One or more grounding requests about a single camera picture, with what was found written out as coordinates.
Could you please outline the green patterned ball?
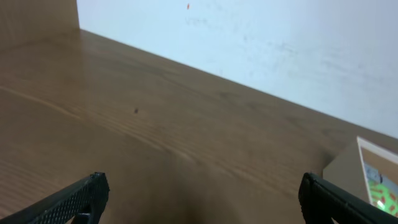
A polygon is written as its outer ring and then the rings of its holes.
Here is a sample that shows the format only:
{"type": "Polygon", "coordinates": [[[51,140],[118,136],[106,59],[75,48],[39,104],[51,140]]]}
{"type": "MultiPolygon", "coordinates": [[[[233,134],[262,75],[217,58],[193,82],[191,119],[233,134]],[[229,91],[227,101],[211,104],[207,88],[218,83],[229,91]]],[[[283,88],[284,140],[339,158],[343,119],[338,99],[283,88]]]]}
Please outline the green patterned ball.
{"type": "Polygon", "coordinates": [[[397,195],[384,184],[368,182],[372,204],[378,209],[397,217],[397,195]]]}

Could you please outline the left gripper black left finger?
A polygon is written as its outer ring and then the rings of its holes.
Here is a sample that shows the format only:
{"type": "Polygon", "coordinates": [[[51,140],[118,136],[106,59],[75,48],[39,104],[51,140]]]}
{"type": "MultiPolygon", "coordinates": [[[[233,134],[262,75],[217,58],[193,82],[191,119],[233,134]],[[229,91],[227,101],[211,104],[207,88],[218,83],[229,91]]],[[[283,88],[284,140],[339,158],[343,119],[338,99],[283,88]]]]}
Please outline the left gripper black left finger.
{"type": "Polygon", "coordinates": [[[95,172],[1,219],[1,224],[87,223],[100,221],[109,199],[106,175],[95,172]]]}

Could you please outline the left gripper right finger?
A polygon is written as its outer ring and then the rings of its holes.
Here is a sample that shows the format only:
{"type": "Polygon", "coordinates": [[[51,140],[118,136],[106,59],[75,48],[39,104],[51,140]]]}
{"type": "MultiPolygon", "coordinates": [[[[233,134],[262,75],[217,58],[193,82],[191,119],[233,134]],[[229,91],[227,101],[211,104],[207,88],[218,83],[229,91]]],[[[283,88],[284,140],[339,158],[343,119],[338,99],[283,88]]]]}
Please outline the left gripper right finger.
{"type": "Polygon", "coordinates": [[[298,192],[306,224],[397,224],[397,218],[313,173],[304,173],[298,192]]]}

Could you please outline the yellow grey toy truck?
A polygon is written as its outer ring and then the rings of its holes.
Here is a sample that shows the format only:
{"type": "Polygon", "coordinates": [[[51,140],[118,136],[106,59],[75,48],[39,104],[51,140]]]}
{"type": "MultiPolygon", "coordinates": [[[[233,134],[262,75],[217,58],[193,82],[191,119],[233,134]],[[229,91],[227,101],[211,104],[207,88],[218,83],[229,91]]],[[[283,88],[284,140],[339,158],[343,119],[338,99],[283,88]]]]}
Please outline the yellow grey toy truck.
{"type": "Polygon", "coordinates": [[[370,166],[367,163],[364,163],[364,170],[368,180],[377,182],[378,184],[381,184],[383,182],[382,174],[376,168],[370,166]]]}

